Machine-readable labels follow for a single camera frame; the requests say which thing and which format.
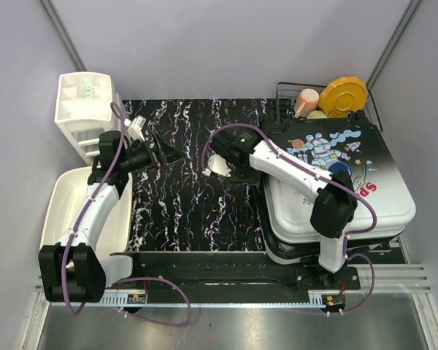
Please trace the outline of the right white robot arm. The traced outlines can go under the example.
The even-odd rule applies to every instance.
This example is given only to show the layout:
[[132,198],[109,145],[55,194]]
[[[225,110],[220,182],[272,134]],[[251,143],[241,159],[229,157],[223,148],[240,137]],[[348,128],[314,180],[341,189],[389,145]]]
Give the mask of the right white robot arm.
[[345,234],[357,208],[357,196],[350,177],[319,170],[278,147],[261,130],[247,125],[245,132],[233,135],[227,128],[216,130],[205,147],[210,157],[201,158],[205,175],[212,173],[233,182],[255,185],[261,196],[264,217],[277,216],[277,203],[271,201],[271,182],[286,184],[293,198],[304,199],[311,207],[307,221],[318,234],[317,249],[305,243],[282,241],[273,232],[270,223],[263,226],[266,253],[276,263],[288,265],[303,258],[317,256],[319,285],[333,289],[343,280],[342,266],[347,261]]

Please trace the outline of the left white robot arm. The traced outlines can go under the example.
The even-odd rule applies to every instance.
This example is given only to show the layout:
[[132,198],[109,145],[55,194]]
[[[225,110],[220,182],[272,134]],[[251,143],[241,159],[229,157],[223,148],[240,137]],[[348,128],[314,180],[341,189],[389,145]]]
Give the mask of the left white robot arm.
[[136,140],[129,146],[125,140],[120,131],[99,136],[99,155],[93,161],[81,207],[63,235],[39,250],[43,291],[50,302],[97,303],[114,283],[129,289],[142,283],[143,271],[133,265],[131,257],[116,254],[100,260],[96,246],[130,173],[169,166],[185,154],[156,133],[148,141]]

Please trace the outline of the black white space suitcase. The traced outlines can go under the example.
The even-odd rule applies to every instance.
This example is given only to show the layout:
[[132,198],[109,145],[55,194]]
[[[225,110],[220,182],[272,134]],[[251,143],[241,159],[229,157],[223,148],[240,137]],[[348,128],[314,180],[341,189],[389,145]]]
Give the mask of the black white space suitcase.
[[361,110],[341,119],[264,117],[267,141],[254,161],[263,174],[266,252],[276,263],[317,256],[338,271],[349,249],[398,236],[415,202],[380,134]]

